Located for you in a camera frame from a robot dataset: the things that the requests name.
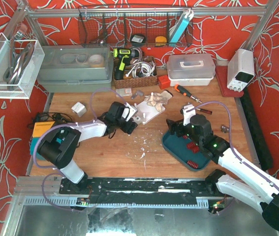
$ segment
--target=blue tray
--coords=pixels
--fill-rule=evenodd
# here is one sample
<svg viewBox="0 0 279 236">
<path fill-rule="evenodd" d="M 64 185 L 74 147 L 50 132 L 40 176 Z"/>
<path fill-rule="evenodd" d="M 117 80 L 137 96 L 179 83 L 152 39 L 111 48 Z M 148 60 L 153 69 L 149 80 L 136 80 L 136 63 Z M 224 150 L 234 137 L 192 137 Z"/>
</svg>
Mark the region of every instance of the blue tray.
<svg viewBox="0 0 279 236">
<path fill-rule="evenodd" d="M 208 163 L 209 159 L 203 156 L 201 152 L 193 153 L 186 145 L 191 142 L 191 139 L 184 139 L 183 137 L 177 137 L 176 135 L 170 135 L 170 132 L 166 132 L 162 137 L 163 148 L 180 161 L 190 171 L 201 171 Z M 193 161 L 198 164 L 198 169 L 194 169 L 187 164 L 187 161 Z"/>
</svg>

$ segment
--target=wicker basket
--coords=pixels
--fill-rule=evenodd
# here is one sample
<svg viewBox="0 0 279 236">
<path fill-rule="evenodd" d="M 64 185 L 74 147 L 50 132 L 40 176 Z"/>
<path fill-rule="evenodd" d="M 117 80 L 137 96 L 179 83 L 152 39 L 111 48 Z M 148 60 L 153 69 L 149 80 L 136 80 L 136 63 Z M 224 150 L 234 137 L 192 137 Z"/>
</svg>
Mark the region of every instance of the wicker basket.
<svg viewBox="0 0 279 236">
<path fill-rule="evenodd" d="M 155 61 L 154 57 L 147 57 L 145 61 Z M 150 77 L 141 77 L 141 78 L 132 78 L 126 80 L 116 80 L 114 77 L 114 84 L 116 89 L 123 88 L 138 88 L 138 87 L 148 87 L 157 85 L 157 69 L 155 68 L 154 74 L 156 76 Z"/>
</svg>

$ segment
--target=cordless drill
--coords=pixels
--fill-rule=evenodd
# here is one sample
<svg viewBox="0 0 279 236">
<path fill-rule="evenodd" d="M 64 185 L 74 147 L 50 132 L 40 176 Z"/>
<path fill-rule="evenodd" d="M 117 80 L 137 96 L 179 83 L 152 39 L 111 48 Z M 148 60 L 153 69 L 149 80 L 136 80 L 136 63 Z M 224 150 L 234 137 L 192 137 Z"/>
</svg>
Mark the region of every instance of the cordless drill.
<svg viewBox="0 0 279 236">
<path fill-rule="evenodd" d="M 122 80 L 124 76 L 125 65 L 130 65 L 132 58 L 137 58 L 139 53 L 134 49 L 115 48 L 113 50 L 113 56 L 120 60 L 119 64 L 115 68 L 115 79 Z"/>
</svg>

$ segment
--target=plastic storage container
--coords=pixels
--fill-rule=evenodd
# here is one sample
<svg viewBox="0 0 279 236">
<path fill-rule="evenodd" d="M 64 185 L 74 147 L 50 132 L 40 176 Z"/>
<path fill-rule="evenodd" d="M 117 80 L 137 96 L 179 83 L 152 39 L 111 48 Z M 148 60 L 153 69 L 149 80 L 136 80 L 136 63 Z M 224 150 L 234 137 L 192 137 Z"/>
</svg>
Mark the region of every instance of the plastic storage container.
<svg viewBox="0 0 279 236">
<path fill-rule="evenodd" d="M 3 79 L 8 68 L 10 41 L 0 34 L 0 98 L 5 99 L 29 99 L 44 59 L 44 52 L 37 40 L 16 40 L 16 53 L 20 53 L 29 43 L 34 45 L 34 50 L 28 65 L 22 72 L 18 82 L 9 84 Z"/>
<path fill-rule="evenodd" d="M 110 88 L 113 56 L 107 47 L 44 46 L 39 84 L 48 92 L 93 92 Z"/>
<path fill-rule="evenodd" d="M 215 75 L 210 54 L 172 55 L 167 68 L 171 86 L 205 86 Z"/>
</svg>

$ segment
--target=wire basket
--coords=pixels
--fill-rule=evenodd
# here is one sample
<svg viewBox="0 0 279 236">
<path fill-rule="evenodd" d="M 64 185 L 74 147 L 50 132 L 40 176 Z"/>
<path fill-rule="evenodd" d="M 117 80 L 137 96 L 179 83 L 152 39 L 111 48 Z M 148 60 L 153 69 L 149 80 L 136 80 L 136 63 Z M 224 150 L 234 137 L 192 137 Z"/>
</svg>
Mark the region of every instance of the wire basket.
<svg viewBox="0 0 279 236">
<path fill-rule="evenodd" d="M 109 45 L 112 47 L 131 46 L 131 37 L 141 34 L 146 37 L 142 46 L 157 47 L 169 45 L 169 30 L 179 20 L 184 8 L 173 10 L 168 5 L 141 4 L 92 5 L 79 7 L 78 30 L 83 46 Z M 167 43 L 156 43 L 155 38 L 163 36 Z M 193 41 L 193 22 L 190 21 L 176 45 L 188 47 Z"/>
<path fill-rule="evenodd" d="M 18 82 L 10 84 L 4 79 L 4 75 L 9 67 L 10 41 L 3 33 L 0 34 L 0 98 L 30 98 L 36 77 L 44 59 L 44 52 L 40 43 L 35 39 L 16 40 L 15 52 L 20 53 L 29 43 L 34 46 L 31 59 L 24 68 Z"/>
</svg>

